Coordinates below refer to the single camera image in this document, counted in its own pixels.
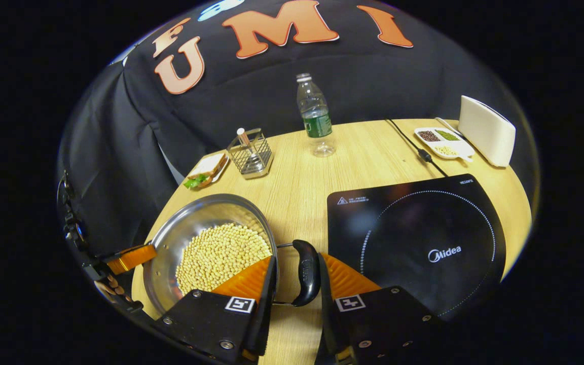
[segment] utensil holder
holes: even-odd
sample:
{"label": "utensil holder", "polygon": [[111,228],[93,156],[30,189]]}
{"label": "utensil holder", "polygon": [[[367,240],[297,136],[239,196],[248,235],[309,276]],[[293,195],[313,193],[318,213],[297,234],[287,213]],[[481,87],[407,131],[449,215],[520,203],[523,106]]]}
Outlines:
{"label": "utensil holder", "polygon": [[242,145],[239,137],[236,136],[227,147],[227,152],[243,178],[267,175],[272,166],[274,154],[267,144],[265,135],[260,128],[246,131],[245,134],[249,138],[249,144]]}

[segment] black cable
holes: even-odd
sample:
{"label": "black cable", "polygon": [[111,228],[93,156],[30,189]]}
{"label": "black cable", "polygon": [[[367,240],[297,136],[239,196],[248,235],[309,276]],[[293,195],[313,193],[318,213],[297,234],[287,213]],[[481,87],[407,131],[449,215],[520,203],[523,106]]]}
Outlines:
{"label": "black cable", "polygon": [[445,171],[443,171],[440,167],[438,167],[438,165],[435,164],[434,160],[432,160],[431,155],[429,153],[427,153],[427,151],[425,151],[422,148],[418,148],[417,145],[415,145],[411,139],[408,139],[408,137],[403,133],[403,131],[400,130],[400,128],[398,128],[398,125],[396,125],[396,122],[394,122],[393,120],[390,120],[389,118],[387,118],[388,122],[391,122],[393,124],[394,127],[396,127],[396,129],[398,130],[398,132],[403,135],[403,137],[405,139],[407,139],[407,141],[409,143],[412,144],[412,146],[414,146],[414,148],[418,151],[418,155],[425,161],[425,162],[429,162],[430,164],[434,165],[434,167],[443,174],[443,176],[447,177],[448,174],[445,173]]}

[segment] pan handle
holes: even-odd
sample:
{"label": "pan handle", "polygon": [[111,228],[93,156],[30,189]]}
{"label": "pan handle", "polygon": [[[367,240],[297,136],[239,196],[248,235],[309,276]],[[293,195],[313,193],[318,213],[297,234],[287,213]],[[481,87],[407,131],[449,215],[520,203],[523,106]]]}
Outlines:
{"label": "pan handle", "polygon": [[321,281],[319,279],[319,260],[317,250],[306,241],[294,240],[292,243],[278,245],[277,248],[293,246],[299,252],[299,283],[301,292],[292,303],[274,301],[278,305],[293,305],[303,307],[310,303],[319,293]]}

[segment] round table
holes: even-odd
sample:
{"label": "round table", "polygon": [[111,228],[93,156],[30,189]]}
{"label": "round table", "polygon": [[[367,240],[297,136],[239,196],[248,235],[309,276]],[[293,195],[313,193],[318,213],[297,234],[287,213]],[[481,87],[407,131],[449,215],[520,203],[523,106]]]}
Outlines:
{"label": "round table", "polygon": [[[442,127],[434,119],[394,120],[414,144],[430,152],[413,134],[419,127]],[[455,128],[456,120],[448,120]],[[332,192],[410,183],[443,175],[420,159],[391,123],[384,120],[333,125],[336,152],[326,158],[310,153],[305,131],[267,136],[274,153],[269,174],[245,180],[230,163],[220,179],[199,191],[180,185],[164,206],[148,238],[152,240],[166,220],[188,203],[211,194],[236,194],[253,202],[267,217],[276,243],[301,239],[318,252],[327,252],[326,197]],[[526,243],[532,216],[522,184],[509,167],[491,166],[476,152],[473,162],[445,160],[430,153],[448,175],[470,173],[477,178],[500,218],[506,242],[503,275],[513,267]],[[296,251],[281,250],[276,300],[292,301],[299,293]],[[143,266],[134,270],[132,298],[153,319],[160,317],[146,296]],[[321,335],[320,295],[305,307],[274,305],[266,355],[262,365],[314,363]]]}

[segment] plastic water bottle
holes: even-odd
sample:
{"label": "plastic water bottle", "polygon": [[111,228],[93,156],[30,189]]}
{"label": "plastic water bottle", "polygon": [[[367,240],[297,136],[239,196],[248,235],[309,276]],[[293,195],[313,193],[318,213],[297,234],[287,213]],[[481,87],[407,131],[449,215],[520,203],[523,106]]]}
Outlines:
{"label": "plastic water bottle", "polygon": [[318,157],[332,155],[335,146],[326,98],[312,82],[310,74],[297,75],[297,83],[297,106],[306,126],[306,133],[310,137],[312,153]]}

